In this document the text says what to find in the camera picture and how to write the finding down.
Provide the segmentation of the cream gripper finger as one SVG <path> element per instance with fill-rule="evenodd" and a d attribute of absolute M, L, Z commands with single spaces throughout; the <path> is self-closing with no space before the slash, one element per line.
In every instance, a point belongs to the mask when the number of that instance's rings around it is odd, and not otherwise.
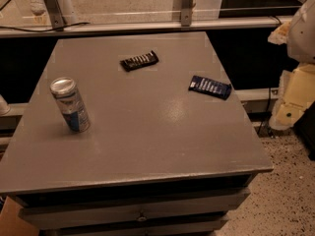
<path fill-rule="evenodd" d="M 291 128 L 315 102 L 315 65 L 299 64 L 280 77 L 278 100 L 269 125 L 274 130 Z"/>

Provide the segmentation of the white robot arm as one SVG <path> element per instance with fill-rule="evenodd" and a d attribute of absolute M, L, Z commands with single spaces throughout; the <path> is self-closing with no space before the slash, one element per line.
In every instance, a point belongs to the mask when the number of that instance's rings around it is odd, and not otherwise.
<path fill-rule="evenodd" d="M 293 16 L 268 37 L 271 43 L 286 42 L 287 55 L 298 62 L 280 76 L 278 100 L 269 125 L 274 130 L 291 128 L 315 101 L 315 0 L 306 0 Z"/>

